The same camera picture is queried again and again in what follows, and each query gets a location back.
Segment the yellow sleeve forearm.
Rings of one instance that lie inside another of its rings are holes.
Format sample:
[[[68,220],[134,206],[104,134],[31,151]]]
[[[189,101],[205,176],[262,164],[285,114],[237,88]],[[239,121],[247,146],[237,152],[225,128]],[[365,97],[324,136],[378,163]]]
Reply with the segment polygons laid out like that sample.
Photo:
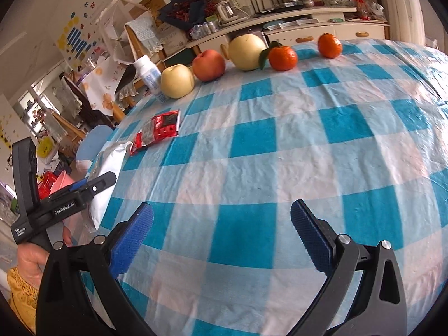
[[[7,282],[11,294],[8,301],[10,307],[22,324],[35,335],[38,290],[23,280],[17,266],[8,271]]]

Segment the person's left hand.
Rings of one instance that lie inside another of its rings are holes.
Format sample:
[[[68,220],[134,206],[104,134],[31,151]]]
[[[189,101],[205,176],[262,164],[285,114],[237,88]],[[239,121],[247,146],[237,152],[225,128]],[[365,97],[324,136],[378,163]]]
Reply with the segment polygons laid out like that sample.
[[[43,277],[43,268],[49,252],[32,243],[20,244],[17,248],[17,270],[20,277],[31,287],[38,289]]]

